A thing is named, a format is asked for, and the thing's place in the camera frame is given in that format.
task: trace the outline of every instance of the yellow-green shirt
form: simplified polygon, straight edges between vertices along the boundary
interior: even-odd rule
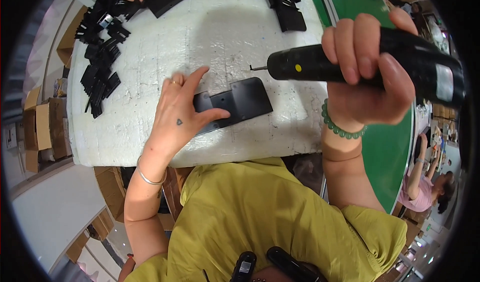
[[[255,272],[271,266],[279,246],[315,264],[329,282],[373,281],[405,245],[407,225],[373,209],[339,210],[303,186],[280,158],[197,166],[182,189],[184,206],[168,254],[127,277],[133,281],[229,281],[239,255],[257,255]]]

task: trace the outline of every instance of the pink shirt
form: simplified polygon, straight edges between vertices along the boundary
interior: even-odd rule
[[[407,194],[407,183],[409,176],[405,176],[402,183],[402,190],[398,196],[398,201],[402,203],[406,208],[415,211],[423,212],[432,206],[432,187],[433,184],[428,177],[422,175],[420,177],[420,183],[418,187],[420,191],[418,196],[414,200],[410,200],[409,195]]]

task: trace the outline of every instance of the white work surface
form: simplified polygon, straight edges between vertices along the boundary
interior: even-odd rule
[[[176,70],[189,74],[210,66],[197,93],[230,89],[230,83],[259,77],[273,112],[193,138],[171,161],[173,167],[243,161],[320,150],[324,82],[275,81],[266,70],[279,50],[318,44],[322,25],[312,0],[297,7],[306,32],[282,33],[266,0],[184,0],[157,19],[146,9],[123,26],[131,32],[118,45],[112,66],[121,84],[103,101],[103,114],[84,113],[88,97],[80,83],[89,61],[78,40],[68,87],[69,136],[74,161],[86,166],[135,166],[152,129],[162,82]]]

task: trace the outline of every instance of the electric screwdriver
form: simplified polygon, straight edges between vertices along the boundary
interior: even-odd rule
[[[417,96],[459,109],[465,98],[463,70],[458,60],[441,52],[434,44],[411,33],[381,27],[380,53],[391,54],[410,76]],[[345,82],[339,65],[332,64],[322,45],[296,47],[272,53],[267,66],[276,80]],[[377,70],[372,79],[360,78],[359,85],[384,89]]]

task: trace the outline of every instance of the bracelet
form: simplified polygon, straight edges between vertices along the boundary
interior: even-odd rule
[[[139,163],[140,163],[140,158],[141,158],[141,157],[142,157],[142,156],[140,155],[140,157],[138,157],[138,159],[137,159],[137,171],[138,171],[138,173],[140,174],[141,178],[142,178],[145,182],[147,182],[147,183],[149,183],[149,184],[152,184],[152,185],[161,185],[161,184],[163,184],[163,183],[165,182],[165,180],[167,179],[167,171],[165,170],[165,173],[163,174],[162,180],[161,180],[160,182],[152,182],[152,181],[150,181],[149,179],[147,179],[147,178],[144,176],[144,174],[142,174],[142,172],[141,172],[141,170],[140,170]]]
[[[333,133],[338,134],[340,137],[345,137],[346,139],[358,139],[358,137],[361,137],[365,134],[365,131],[368,129],[367,126],[363,126],[361,130],[355,133],[350,133],[340,129],[335,123],[332,122],[330,116],[328,116],[327,102],[328,98],[326,98],[323,105],[321,105],[321,115],[323,116],[323,122],[327,124],[329,129],[333,130]]]

